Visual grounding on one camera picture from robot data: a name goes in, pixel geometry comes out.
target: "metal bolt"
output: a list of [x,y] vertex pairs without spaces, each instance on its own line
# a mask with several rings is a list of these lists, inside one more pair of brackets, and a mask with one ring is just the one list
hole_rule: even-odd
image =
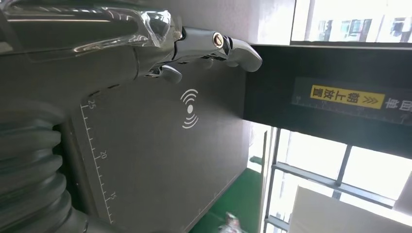
[[216,33],[214,33],[213,34],[213,43],[215,44],[215,46],[217,47],[217,48],[221,48],[221,47],[223,47],[223,36],[222,36],[222,34],[220,34],[220,33],[218,33],[218,32],[216,32]]

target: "robotic hand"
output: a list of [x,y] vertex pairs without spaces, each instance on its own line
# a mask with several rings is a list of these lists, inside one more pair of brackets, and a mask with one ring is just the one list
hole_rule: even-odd
[[164,10],[109,0],[0,0],[0,233],[113,233],[71,207],[53,125],[82,98],[136,78],[177,83],[195,58],[246,71],[245,42],[186,28]]

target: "wireless charging icon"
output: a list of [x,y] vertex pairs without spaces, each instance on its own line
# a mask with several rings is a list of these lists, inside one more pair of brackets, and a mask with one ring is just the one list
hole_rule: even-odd
[[196,125],[199,117],[196,116],[194,113],[194,102],[196,100],[197,94],[199,92],[195,89],[189,89],[183,93],[180,97],[180,100],[186,105],[188,116],[186,117],[185,121],[183,122],[182,128],[190,129],[194,125]]

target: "yellow label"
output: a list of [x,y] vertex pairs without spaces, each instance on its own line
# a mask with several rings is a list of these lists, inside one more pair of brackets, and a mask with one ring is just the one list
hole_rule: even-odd
[[313,85],[312,99],[351,104],[367,108],[380,109],[385,99],[384,94],[346,90],[330,86]]

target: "arrow symbol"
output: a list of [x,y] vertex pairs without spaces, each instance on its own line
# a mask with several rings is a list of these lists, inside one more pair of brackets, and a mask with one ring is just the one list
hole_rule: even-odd
[[378,100],[375,97],[364,96],[364,98],[365,100],[362,103],[374,104],[378,102]]

